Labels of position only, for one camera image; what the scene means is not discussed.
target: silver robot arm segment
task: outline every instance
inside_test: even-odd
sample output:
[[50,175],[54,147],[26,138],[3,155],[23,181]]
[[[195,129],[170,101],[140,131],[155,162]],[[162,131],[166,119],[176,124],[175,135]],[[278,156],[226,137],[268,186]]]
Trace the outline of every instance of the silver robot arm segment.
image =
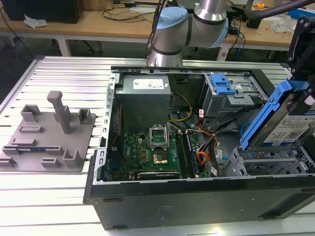
[[[225,4],[225,0],[202,0],[194,14],[189,15],[187,12],[185,15],[185,9],[181,8],[177,14],[181,14],[184,20],[157,28],[148,66],[183,66],[181,50],[184,46],[218,47],[228,31]],[[170,15],[170,8],[174,7],[163,9],[159,23],[178,17]]]

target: black box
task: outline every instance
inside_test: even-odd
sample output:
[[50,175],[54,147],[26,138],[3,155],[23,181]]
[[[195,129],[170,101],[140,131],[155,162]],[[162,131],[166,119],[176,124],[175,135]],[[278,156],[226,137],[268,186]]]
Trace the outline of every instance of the black box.
[[261,19],[248,18],[248,20],[246,21],[246,26],[248,28],[257,29],[260,25],[260,22],[261,22]]
[[76,24],[83,14],[83,0],[2,0],[10,20],[24,20],[24,14],[38,20]]

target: table leg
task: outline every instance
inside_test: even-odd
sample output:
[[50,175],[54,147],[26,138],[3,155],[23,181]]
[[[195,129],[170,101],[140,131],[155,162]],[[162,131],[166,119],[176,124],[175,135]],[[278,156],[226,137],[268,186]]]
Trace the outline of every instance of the table leg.
[[188,57],[192,57],[193,54],[193,47],[188,47]]
[[227,53],[228,53],[229,47],[225,45],[221,45],[219,55],[217,57],[217,60],[225,61]]
[[10,47],[10,48],[14,48],[15,47],[15,43],[13,42],[13,39],[11,37],[1,37],[1,39]]
[[70,57],[71,56],[71,52],[70,52],[68,41],[66,39],[57,39],[57,41],[58,41],[58,44],[59,44],[61,55],[63,57]]
[[98,41],[98,51],[100,53],[104,52],[103,42],[102,41]]
[[272,50],[268,56],[268,60],[273,60],[275,58],[277,51]]

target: wire bundle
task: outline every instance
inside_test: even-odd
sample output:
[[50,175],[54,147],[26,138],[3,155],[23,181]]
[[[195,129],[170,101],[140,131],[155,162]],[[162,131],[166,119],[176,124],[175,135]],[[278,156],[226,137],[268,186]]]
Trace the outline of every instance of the wire bundle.
[[[113,9],[117,9],[117,8],[122,8],[122,9],[126,9],[126,8],[130,8],[130,7],[113,7]],[[138,15],[136,16],[131,16],[131,17],[127,17],[127,18],[113,18],[112,16],[118,16],[118,15],[121,15],[121,14],[124,14],[124,13],[127,13],[127,12],[130,12],[130,10],[128,11],[123,11],[123,12],[120,12],[120,13],[117,13],[117,14],[114,14],[114,13],[111,13],[110,10],[104,10],[103,13],[102,13],[102,16],[106,19],[109,19],[109,20],[112,20],[112,21],[117,21],[117,22],[123,22],[123,23],[134,23],[134,22],[139,22],[139,21],[149,21],[150,23],[152,23],[152,21],[144,18],[143,16],[144,15],[148,15],[148,14],[152,14],[153,12],[147,12],[147,13],[143,13],[143,14],[140,14],[139,12],[137,11],[133,11],[135,13],[137,13]]]
[[240,19],[240,24],[239,25],[234,21],[234,19],[232,19],[231,24],[233,24],[234,26],[230,26],[230,28],[232,30],[236,30],[236,39],[235,39],[235,42],[233,43],[232,47],[227,52],[227,54],[229,54],[229,52],[234,48],[235,44],[237,43],[237,40],[239,39],[240,40],[240,45],[239,45],[239,48],[238,48],[238,51],[237,51],[236,59],[239,58],[241,49],[244,49],[244,46],[246,44],[246,38],[245,38],[244,34],[241,32],[242,16],[240,16],[239,19]]

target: open computer chassis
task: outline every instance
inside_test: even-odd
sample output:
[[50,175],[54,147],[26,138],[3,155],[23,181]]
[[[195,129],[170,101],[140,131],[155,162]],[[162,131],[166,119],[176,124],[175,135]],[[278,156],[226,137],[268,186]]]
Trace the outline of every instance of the open computer chassis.
[[[181,91],[186,89],[189,91],[187,94],[191,94],[192,91],[195,91],[194,89],[199,88],[202,94],[205,92],[204,83],[207,83],[204,76],[209,73],[248,75],[248,77],[254,78],[253,83],[256,84],[260,98],[263,100],[266,100],[274,90],[274,86],[261,70],[245,71],[233,68],[224,71],[213,69],[209,71],[207,68],[112,68],[107,90],[102,137],[99,141],[99,148],[91,159],[84,197],[85,204],[94,206],[104,229],[283,219],[315,200],[313,136],[302,147],[286,153],[287,157],[293,155],[294,158],[301,158],[300,160],[304,161],[305,165],[302,167],[294,166],[294,170],[278,168],[278,171],[273,169],[273,173],[267,173],[266,170],[272,163],[263,163],[262,161],[260,162],[261,165],[257,165],[257,160],[263,158],[272,161],[274,160],[272,158],[274,153],[243,152],[238,148],[239,133],[223,133],[219,138],[220,145],[228,147],[226,150],[228,150],[229,156],[222,172],[225,174],[224,177],[216,177],[212,174],[202,176],[201,173],[195,176],[181,176],[180,178],[174,175],[174,179],[158,180],[144,180],[137,174],[128,174],[125,175],[124,179],[119,180],[108,177],[109,170],[104,172],[104,166],[106,166],[106,159],[110,158],[109,155],[111,154],[110,146],[113,137],[110,130],[112,129],[111,126],[116,124],[114,120],[121,122],[120,119],[123,117],[122,115],[119,116],[113,109],[113,102],[117,96],[116,91],[124,86],[123,78],[130,75],[176,75],[174,81],[180,84],[177,89]],[[203,78],[203,81],[198,85],[196,82],[200,78]],[[149,135],[151,133],[140,132],[139,137],[128,137],[127,140],[134,140],[134,143],[129,144],[131,149],[134,144],[142,144],[146,136]],[[202,140],[195,140],[194,137],[191,144],[197,145],[202,142]],[[126,136],[123,135],[122,143],[124,143],[124,139],[126,140]],[[171,147],[172,139],[168,141],[169,143],[166,145]],[[130,154],[132,151],[130,148],[122,150],[123,155],[126,152]],[[148,159],[147,151],[146,149],[139,150],[139,154],[143,154],[142,164],[148,160],[157,161],[158,153],[154,159],[154,153],[152,154],[150,150],[150,158]],[[160,155],[158,161],[163,160],[165,159]],[[250,169],[252,162],[256,162],[256,167],[265,168],[264,174],[260,169]]]

